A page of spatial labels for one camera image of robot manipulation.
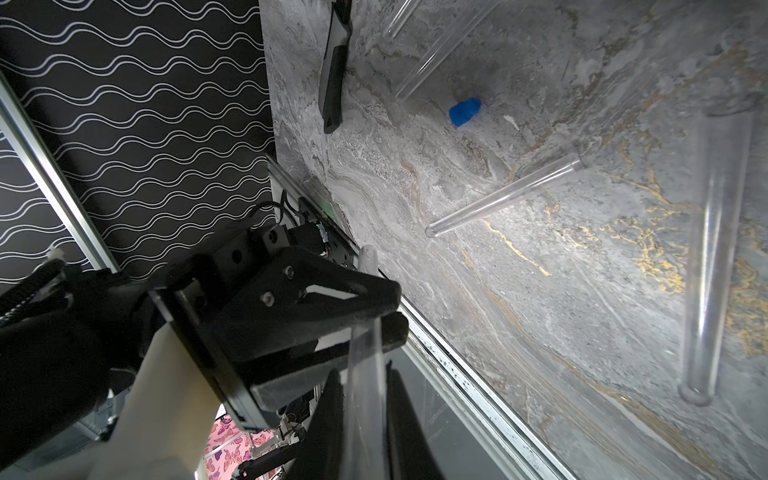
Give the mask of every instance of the gray marble countertop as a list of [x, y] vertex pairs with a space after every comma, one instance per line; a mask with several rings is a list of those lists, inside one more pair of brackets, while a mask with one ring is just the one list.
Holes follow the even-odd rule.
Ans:
[[[329, 0], [260, 3], [278, 161], [581, 478], [768, 478], [768, 114], [754, 124], [717, 397], [676, 388], [688, 135], [768, 90], [765, 2], [504, 2], [405, 102], [465, 2], [353, 0], [343, 123], [322, 133]], [[453, 127], [468, 97], [477, 117]], [[517, 127], [505, 119], [515, 119]], [[569, 151], [574, 181], [437, 239], [424, 227]]]

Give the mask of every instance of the blue block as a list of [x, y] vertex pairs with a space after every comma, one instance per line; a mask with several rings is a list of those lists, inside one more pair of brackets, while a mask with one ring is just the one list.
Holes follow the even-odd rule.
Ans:
[[479, 111], [480, 100], [473, 97], [460, 104], [454, 105], [448, 113], [451, 116], [451, 122], [453, 122], [456, 127], [461, 127], [463, 124], [470, 121], [472, 117], [477, 115]]

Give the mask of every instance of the aluminum rail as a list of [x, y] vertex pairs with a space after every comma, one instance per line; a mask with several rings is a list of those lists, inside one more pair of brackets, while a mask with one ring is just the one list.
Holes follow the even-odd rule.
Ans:
[[91, 265], [96, 270], [119, 271], [118, 263], [2, 74], [0, 130]]

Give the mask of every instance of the clear glass tube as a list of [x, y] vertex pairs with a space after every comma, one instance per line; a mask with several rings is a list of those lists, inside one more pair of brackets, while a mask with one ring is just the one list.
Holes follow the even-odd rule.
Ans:
[[[358, 255], [359, 272], [379, 275], [376, 249], [365, 245]], [[358, 323], [349, 340], [344, 405], [342, 480], [389, 480], [386, 450], [386, 376], [380, 318]]]
[[581, 159], [576, 154], [568, 154], [550, 164], [547, 164], [532, 174], [512, 182], [506, 187], [473, 202], [461, 210], [431, 223], [424, 233], [427, 237], [437, 237], [465, 223], [486, 217], [495, 211], [508, 207], [510, 204], [540, 193], [542, 190], [559, 185], [566, 181], [572, 173], [584, 168]]
[[754, 96], [731, 98], [705, 111], [692, 138], [694, 207], [677, 390], [698, 406], [715, 393], [755, 104]]
[[422, 57], [419, 64], [402, 81], [397, 91], [395, 99], [405, 100], [413, 91], [422, 84], [426, 78], [435, 71], [435, 69], [445, 60], [452, 51], [462, 43], [464, 37], [482, 21], [487, 14], [498, 5], [501, 0], [474, 0], [458, 14], [453, 21], [438, 38], [432, 48]]
[[384, 25], [384, 31], [382, 37], [384, 40], [392, 41], [395, 39], [395, 35], [400, 31], [403, 25], [406, 24], [408, 18], [411, 16], [421, 0], [400, 0], [395, 5], [395, 9], [392, 10], [392, 14], [386, 19]]

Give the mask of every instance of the screw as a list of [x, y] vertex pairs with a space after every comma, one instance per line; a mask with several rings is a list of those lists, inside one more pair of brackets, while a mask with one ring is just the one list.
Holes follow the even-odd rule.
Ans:
[[261, 300], [266, 306], [272, 306], [275, 304], [275, 296], [272, 294], [272, 292], [264, 292], [262, 296], [259, 297], [259, 300]]

